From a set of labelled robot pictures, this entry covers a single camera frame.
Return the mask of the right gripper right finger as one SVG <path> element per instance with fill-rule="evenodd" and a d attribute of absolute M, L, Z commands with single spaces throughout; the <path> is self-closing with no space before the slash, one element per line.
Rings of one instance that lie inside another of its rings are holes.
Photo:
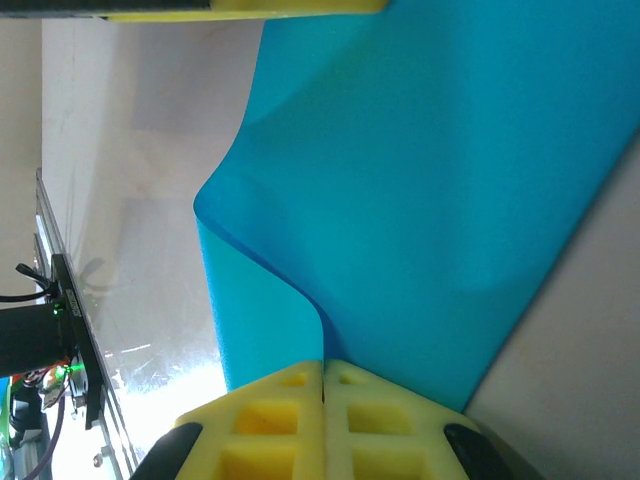
<path fill-rule="evenodd" d="M 345 361 L 324 408 L 327 480 L 516 480 L 471 419 Z"/>

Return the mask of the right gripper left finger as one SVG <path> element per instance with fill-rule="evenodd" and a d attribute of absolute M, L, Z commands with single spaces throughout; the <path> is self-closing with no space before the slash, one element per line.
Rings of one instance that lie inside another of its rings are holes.
<path fill-rule="evenodd" d="M 325 480 L 323 363 L 304 361 L 180 416 L 130 480 Z"/>

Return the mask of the blue square paper sheet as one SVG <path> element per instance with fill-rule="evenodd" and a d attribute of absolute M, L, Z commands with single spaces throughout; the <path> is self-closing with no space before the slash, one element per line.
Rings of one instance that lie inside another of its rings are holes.
<path fill-rule="evenodd" d="M 265 23 L 194 213 L 227 387 L 341 359 L 469 403 L 640 128 L 640 0 Z"/>

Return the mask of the green-lit control board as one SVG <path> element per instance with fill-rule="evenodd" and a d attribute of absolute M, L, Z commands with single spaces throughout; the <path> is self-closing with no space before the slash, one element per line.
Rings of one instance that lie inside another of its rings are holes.
<path fill-rule="evenodd" d="M 69 364 L 56 363 L 24 374 L 22 386 L 36 391 L 40 399 L 41 410 L 45 411 L 62 398 L 68 386 L 70 374 L 71 366 Z"/>

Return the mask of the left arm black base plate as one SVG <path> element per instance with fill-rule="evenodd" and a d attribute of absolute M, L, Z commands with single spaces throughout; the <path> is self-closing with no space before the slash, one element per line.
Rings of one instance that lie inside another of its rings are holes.
<path fill-rule="evenodd" d="M 100 420 L 104 405 L 102 364 L 67 256 L 53 254 L 51 267 L 58 290 L 54 313 L 61 318 L 63 345 L 70 360 L 71 397 L 74 408 L 84 410 L 84 428 L 90 430 Z"/>

